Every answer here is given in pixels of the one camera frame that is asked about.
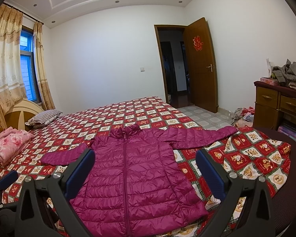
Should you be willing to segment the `left beige curtain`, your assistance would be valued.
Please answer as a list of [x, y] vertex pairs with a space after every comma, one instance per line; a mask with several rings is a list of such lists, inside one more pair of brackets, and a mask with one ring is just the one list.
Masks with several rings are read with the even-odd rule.
[[7, 129], [7, 112], [26, 98], [20, 62], [22, 20], [22, 12], [0, 6], [0, 131]]

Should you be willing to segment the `red door decoration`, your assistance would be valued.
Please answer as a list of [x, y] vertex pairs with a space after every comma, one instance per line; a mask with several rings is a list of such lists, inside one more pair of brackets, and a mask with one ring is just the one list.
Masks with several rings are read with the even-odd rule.
[[204, 43], [201, 40], [201, 37], [199, 35], [198, 36], [195, 36], [192, 41], [193, 41], [194, 49], [196, 51], [201, 51], [203, 49]]

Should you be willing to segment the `brown wooden dresser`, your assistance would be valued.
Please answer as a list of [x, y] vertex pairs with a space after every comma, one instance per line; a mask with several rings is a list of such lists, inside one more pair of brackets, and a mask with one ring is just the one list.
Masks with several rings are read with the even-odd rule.
[[283, 130], [296, 136], [296, 90], [261, 81], [256, 88], [254, 128]]

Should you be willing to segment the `folded pink floral blanket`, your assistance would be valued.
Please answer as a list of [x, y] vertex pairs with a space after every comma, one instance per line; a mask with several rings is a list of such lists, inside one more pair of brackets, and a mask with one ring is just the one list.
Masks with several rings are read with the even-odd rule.
[[0, 167], [9, 164], [17, 156], [34, 135], [9, 127], [0, 133]]

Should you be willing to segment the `right beige curtain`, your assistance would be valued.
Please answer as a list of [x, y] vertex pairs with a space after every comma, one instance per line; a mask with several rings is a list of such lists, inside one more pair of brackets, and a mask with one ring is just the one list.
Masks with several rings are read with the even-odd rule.
[[44, 63], [44, 46], [42, 42], [43, 24], [40, 22], [34, 23], [34, 65], [36, 72], [36, 79], [41, 98], [41, 103], [44, 110], [55, 109], [52, 95], [47, 81], [45, 63]]

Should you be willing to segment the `red patterned bed quilt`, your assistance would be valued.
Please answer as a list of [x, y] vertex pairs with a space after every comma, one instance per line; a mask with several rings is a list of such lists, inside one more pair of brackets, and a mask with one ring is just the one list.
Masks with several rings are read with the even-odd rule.
[[[19, 178], [2, 194], [2, 203], [16, 202], [21, 195], [22, 183], [26, 177], [44, 179], [55, 172], [63, 172], [65, 166], [44, 165], [41, 157], [48, 152], [66, 151], [82, 143], [90, 143], [96, 136], [106, 136], [111, 130], [133, 124], [142, 129], [171, 127], [194, 128], [199, 125], [185, 113], [164, 103], [160, 98], [147, 97], [100, 108], [89, 109], [58, 117], [45, 127], [32, 130], [34, 138], [6, 166], [0, 167], [0, 178], [11, 170]], [[254, 180], [263, 176], [270, 195], [285, 184], [290, 170], [290, 145], [275, 141], [251, 127], [242, 127], [230, 137], [216, 141], [206, 147], [212, 158], [225, 171], [236, 172], [240, 177]], [[215, 198], [196, 164], [196, 150], [174, 151], [175, 161], [188, 178], [206, 210], [213, 213], [220, 201]], [[203, 218], [163, 234], [155, 236], [196, 236], [208, 223]]]

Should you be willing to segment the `brown wooden door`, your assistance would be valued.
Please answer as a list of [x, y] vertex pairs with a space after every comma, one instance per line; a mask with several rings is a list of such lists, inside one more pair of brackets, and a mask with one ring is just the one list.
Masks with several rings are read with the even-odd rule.
[[[196, 51], [193, 38], [200, 36], [203, 49]], [[218, 112], [218, 81], [216, 61], [208, 22], [205, 18], [188, 25], [183, 32], [183, 41], [186, 50], [186, 61], [189, 71], [191, 100], [194, 105], [210, 112]], [[206, 68], [213, 65], [213, 72]]]

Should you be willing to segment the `striped grey pillow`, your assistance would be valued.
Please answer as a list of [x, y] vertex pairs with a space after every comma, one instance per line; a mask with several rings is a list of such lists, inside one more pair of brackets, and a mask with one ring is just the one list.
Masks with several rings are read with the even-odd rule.
[[25, 125], [33, 128], [45, 127], [56, 120], [56, 118], [58, 118], [61, 113], [62, 112], [57, 109], [46, 110], [29, 119], [27, 122], [25, 122]]

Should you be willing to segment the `magenta puffer jacket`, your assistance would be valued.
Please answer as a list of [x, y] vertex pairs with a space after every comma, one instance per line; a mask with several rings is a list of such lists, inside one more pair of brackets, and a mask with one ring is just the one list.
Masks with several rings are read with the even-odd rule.
[[235, 134], [133, 124], [96, 136], [66, 151], [48, 152], [40, 162], [68, 166], [87, 148], [96, 160], [77, 196], [70, 200], [93, 236], [151, 236], [185, 227], [208, 212], [175, 161], [174, 151], [209, 146]]

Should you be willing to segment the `beige curtain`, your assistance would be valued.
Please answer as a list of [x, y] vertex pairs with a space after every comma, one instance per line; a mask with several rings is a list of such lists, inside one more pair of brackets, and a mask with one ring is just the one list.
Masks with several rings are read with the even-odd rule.
[[7, 112], [26, 98], [20, 62], [22, 20], [22, 12], [0, 6], [0, 131], [7, 129]]
[[55, 109], [52, 95], [47, 81], [45, 63], [44, 63], [44, 46], [42, 42], [43, 24], [40, 22], [34, 23], [34, 65], [36, 72], [36, 79], [41, 98], [41, 103], [44, 110]]

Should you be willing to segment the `cream wooden headboard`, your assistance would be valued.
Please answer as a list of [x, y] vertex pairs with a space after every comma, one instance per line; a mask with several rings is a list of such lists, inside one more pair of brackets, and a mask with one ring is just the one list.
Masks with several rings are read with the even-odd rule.
[[29, 131], [31, 126], [27, 126], [25, 123], [35, 115], [43, 112], [43, 108], [36, 103], [23, 99], [19, 101], [15, 106], [10, 109], [5, 115], [7, 127], [12, 127], [18, 130]]

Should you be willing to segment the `grey clothes pile on dresser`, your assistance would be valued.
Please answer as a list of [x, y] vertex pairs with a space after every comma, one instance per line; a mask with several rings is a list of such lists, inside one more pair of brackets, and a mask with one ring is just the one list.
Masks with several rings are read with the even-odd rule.
[[296, 89], [296, 62], [287, 60], [284, 66], [272, 67], [271, 76], [273, 76], [281, 86]]

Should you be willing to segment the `blue window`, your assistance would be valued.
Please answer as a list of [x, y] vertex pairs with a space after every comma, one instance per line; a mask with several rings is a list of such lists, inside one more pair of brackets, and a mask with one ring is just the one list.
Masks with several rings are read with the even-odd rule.
[[33, 30], [23, 26], [20, 36], [20, 62], [26, 97], [34, 103], [41, 103], [34, 65]]

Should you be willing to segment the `clothes pile on floor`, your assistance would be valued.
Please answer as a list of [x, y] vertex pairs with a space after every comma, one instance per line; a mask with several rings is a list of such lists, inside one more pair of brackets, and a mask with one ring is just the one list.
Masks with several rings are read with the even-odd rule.
[[253, 107], [237, 108], [231, 113], [231, 124], [235, 127], [252, 127], [255, 109]]

